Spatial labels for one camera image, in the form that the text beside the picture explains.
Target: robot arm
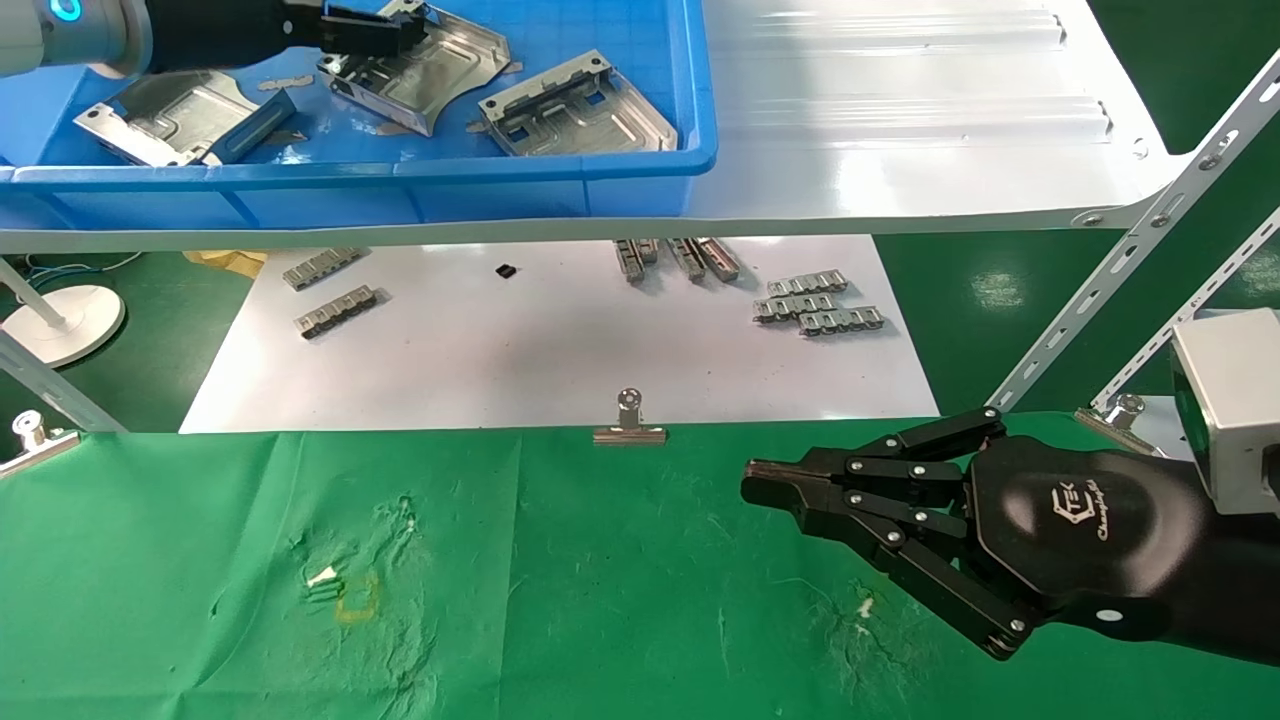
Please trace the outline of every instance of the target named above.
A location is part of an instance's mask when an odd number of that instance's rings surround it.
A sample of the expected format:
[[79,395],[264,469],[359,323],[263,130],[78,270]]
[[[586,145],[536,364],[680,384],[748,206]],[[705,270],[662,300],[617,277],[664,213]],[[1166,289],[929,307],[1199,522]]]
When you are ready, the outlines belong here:
[[0,0],[0,77],[91,64],[110,77],[236,68],[288,47],[397,55],[421,18],[383,18],[325,0]]

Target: white debris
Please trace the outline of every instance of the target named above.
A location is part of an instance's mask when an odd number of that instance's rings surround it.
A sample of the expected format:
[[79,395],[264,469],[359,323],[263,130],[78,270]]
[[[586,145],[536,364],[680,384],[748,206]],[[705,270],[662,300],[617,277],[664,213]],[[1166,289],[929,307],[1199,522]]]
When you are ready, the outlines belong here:
[[307,580],[307,587],[308,588],[314,588],[314,587],[319,585],[320,583],[324,583],[324,582],[328,582],[328,580],[333,580],[337,577],[338,577],[338,571],[333,569],[333,565],[330,565],[328,568],[325,568],[324,570],[320,570],[320,573],[317,573],[315,578],[311,578],[310,580]]

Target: printed logo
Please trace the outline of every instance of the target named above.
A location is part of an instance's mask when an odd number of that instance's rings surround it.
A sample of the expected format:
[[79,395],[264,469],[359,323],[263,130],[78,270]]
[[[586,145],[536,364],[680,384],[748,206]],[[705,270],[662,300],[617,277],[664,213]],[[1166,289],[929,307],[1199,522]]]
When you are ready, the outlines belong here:
[[1066,518],[1073,525],[1097,518],[1098,539],[1106,542],[1111,537],[1107,519],[1107,496],[1092,478],[1084,482],[1084,489],[1075,489],[1075,483],[1057,483],[1053,488],[1053,512]]
[[1080,495],[1075,489],[1075,483],[1057,483],[1053,488],[1053,512],[1066,518],[1073,525],[1097,515],[1093,510],[1093,498]]

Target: blue plastic bin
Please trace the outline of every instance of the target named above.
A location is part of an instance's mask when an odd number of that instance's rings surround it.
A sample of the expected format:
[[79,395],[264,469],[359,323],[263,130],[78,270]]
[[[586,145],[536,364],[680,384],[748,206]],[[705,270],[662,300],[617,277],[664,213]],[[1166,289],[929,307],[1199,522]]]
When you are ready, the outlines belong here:
[[[384,0],[347,0],[376,10]],[[440,9],[502,32],[524,70],[458,97],[436,136],[379,136],[385,120],[316,79],[288,90],[298,114],[282,129],[308,140],[260,146],[221,168],[131,167],[73,118],[123,87],[86,68],[0,79],[0,229],[315,228],[552,217],[675,217],[694,177],[716,161],[710,63],[700,0],[448,0]],[[680,132],[680,149],[508,158],[467,133],[476,104],[599,49]],[[297,49],[232,70],[260,82],[315,72]]]

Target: small metal component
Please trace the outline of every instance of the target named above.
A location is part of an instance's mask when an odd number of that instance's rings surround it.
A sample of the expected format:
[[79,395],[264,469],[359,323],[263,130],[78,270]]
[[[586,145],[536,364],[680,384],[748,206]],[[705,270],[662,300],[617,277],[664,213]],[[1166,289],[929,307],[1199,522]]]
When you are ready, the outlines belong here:
[[636,250],[640,251],[640,260],[645,265],[658,261],[658,241],[653,238],[636,240]]
[[724,247],[724,243],[714,237],[699,237],[696,242],[705,265],[712,269],[712,273],[721,282],[731,283],[737,279],[739,273],[742,272],[742,266],[737,264],[737,260]]
[[316,64],[333,92],[431,137],[445,105],[489,85],[511,63],[507,38],[421,0],[392,0],[378,12],[420,15],[426,29],[417,45],[389,58],[325,55]]
[[241,95],[230,76],[200,70],[143,76],[81,113],[76,124],[138,165],[225,165],[244,156],[293,113],[293,101],[283,90],[256,105]]
[[771,297],[751,304],[756,323],[791,320],[805,314],[840,313],[836,299],[826,292],[819,295],[797,295],[794,297]]
[[306,87],[315,83],[316,76],[298,76],[298,77],[285,77],[276,79],[265,79],[257,83],[257,88],[262,92],[271,92],[273,90],[287,90],[289,87]]
[[844,310],[836,307],[820,313],[805,313],[800,318],[800,334],[815,337],[856,331],[878,331],[884,327],[884,318],[874,306]]
[[591,50],[480,101],[508,155],[676,150],[676,128]]
[[361,247],[333,247],[284,272],[284,282],[293,290],[306,290],[365,256]]
[[849,287],[849,278],[840,270],[823,270],[773,281],[765,286],[769,297],[786,297],[788,295],[809,295],[813,292],[844,292]]
[[1140,455],[1157,455],[1160,448],[1139,438],[1129,430],[1123,430],[1093,411],[1091,407],[1080,407],[1075,411],[1075,420],[1091,430],[1106,436],[1111,442]]
[[22,441],[22,455],[0,465],[0,479],[8,478],[79,445],[79,433],[54,429],[45,432],[45,419],[27,410],[13,420],[13,432]]
[[640,391],[628,387],[618,393],[618,424],[595,429],[595,445],[667,445],[667,430],[646,428],[640,416]]
[[701,282],[707,277],[707,263],[703,261],[698,243],[689,237],[676,237],[667,240],[667,247],[676,258],[676,264],[685,272],[689,282]]
[[628,283],[637,283],[644,279],[644,263],[640,260],[640,249],[634,240],[614,240],[613,250],[618,255],[618,268]]
[[362,284],[333,302],[325,302],[298,318],[293,324],[297,325],[303,338],[312,340],[372,309],[380,301],[376,292],[370,290],[367,284]]
[[1142,400],[1142,397],[1124,392],[1115,397],[1111,407],[1108,407],[1106,415],[1102,416],[1102,421],[1117,430],[1132,430],[1133,421],[1137,420],[1138,415],[1140,415],[1146,409],[1147,404]]

